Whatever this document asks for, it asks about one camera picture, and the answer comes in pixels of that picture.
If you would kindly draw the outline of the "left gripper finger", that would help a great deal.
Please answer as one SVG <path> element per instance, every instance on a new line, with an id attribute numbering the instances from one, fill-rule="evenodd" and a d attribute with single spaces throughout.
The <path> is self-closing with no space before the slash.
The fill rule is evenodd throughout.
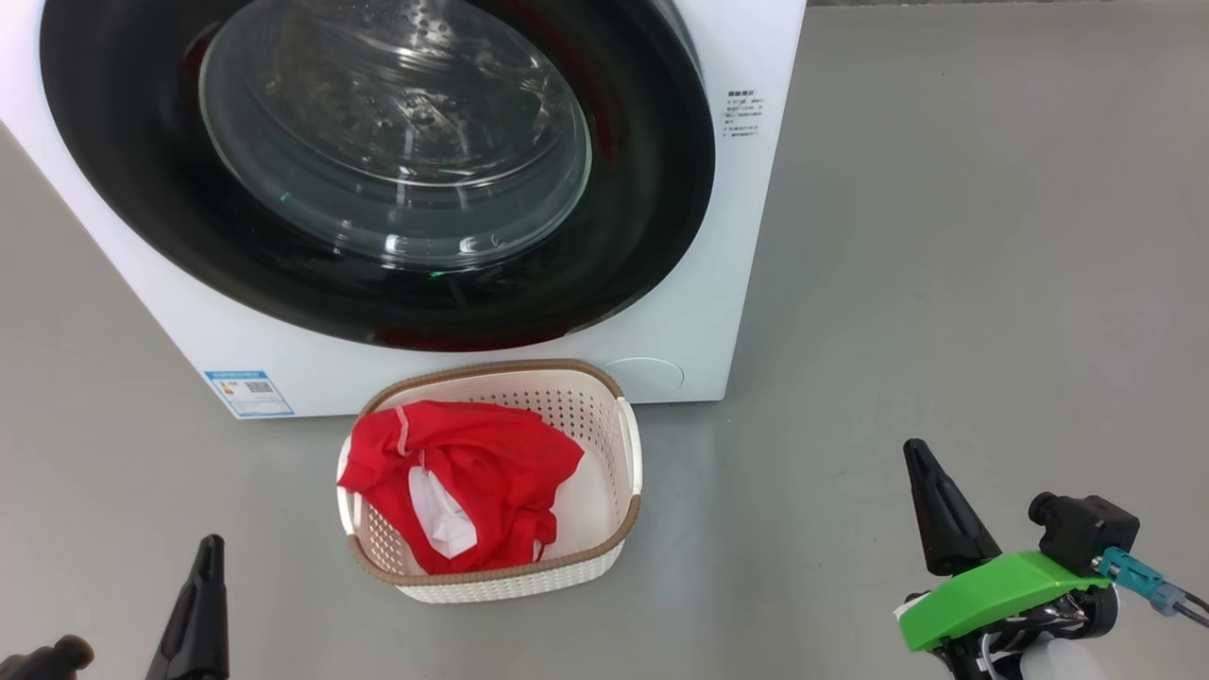
<path id="1" fill-rule="evenodd" d="M 187 678 L 229 679 L 229 590 L 221 536 L 199 541 L 189 584 L 193 605 L 187 616 Z"/>
<path id="2" fill-rule="evenodd" d="M 147 664 L 147 679 L 212 678 L 210 599 L 212 538 L 204 537 Z"/>

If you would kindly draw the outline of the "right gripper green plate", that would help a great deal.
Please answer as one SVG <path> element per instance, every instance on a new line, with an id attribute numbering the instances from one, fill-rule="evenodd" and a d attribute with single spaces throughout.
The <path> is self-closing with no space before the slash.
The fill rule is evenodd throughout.
<path id="1" fill-rule="evenodd" d="M 955 575 L 898 607 L 906 647 L 932 655 L 954 679 L 1104 679 L 1082 644 L 1118 624 L 1113 584 L 1037 551 L 1001 555 L 926 442 L 908 439 L 904 462 L 926 569 Z"/>

